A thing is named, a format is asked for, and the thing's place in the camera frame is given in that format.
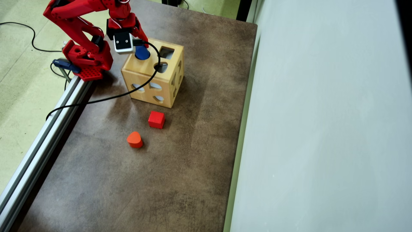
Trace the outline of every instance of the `red robot arm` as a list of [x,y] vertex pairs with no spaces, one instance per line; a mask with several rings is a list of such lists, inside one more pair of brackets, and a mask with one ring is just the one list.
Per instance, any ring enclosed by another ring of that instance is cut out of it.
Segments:
[[[109,29],[127,30],[134,37],[147,41],[137,17],[130,13],[128,0],[51,0],[43,13],[79,44],[75,45],[70,40],[63,48],[63,54],[81,68],[76,75],[84,81],[101,79],[102,71],[110,70],[113,58],[109,44],[103,40],[103,31],[80,16],[107,9],[110,14]],[[93,36],[91,41],[85,32]]]

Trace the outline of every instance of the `blue clamp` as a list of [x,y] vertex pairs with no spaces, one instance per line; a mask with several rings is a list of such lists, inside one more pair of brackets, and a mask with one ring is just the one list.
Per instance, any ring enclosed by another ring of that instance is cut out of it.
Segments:
[[71,70],[73,73],[79,73],[81,71],[81,69],[79,67],[77,67],[74,64],[70,63],[66,59],[62,59],[62,58],[55,59],[55,60],[53,60],[53,64],[58,68]]

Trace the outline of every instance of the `floor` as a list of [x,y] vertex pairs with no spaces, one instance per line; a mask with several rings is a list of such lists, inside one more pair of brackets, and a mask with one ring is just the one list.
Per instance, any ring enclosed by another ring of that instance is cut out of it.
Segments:
[[[190,10],[202,9],[214,15],[235,19],[240,0],[186,0]],[[36,32],[35,46],[60,50],[69,37],[43,17],[49,0],[2,0],[0,23],[14,21],[30,25]],[[182,2],[179,6],[187,8]],[[107,12],[94,12],[84,18],[105,28]],[[64,91],[65,79],[50,71],[57,52],[33,49],[32,31],[15,24],[0,25],[0,192],[9,182],[23,156]]]

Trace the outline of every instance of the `white wall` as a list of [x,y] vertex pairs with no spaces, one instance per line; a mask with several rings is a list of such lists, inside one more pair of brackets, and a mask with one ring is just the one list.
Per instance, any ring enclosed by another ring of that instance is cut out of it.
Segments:
[[231,231],[412,231],[412,94],[389,0],[265,0]]

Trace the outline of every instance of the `orange heart block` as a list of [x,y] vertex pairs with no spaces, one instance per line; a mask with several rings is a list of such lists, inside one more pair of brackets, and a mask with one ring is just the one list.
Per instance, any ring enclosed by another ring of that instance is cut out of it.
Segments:
[[142,138],[140,137],[140,134],[137,131],[132,132],[127,137],[127,142],[129,143],[129,145],[131,147],[134,147],[134,148],[139,148],[139,147],[143,146],[143,140],[142,140]]

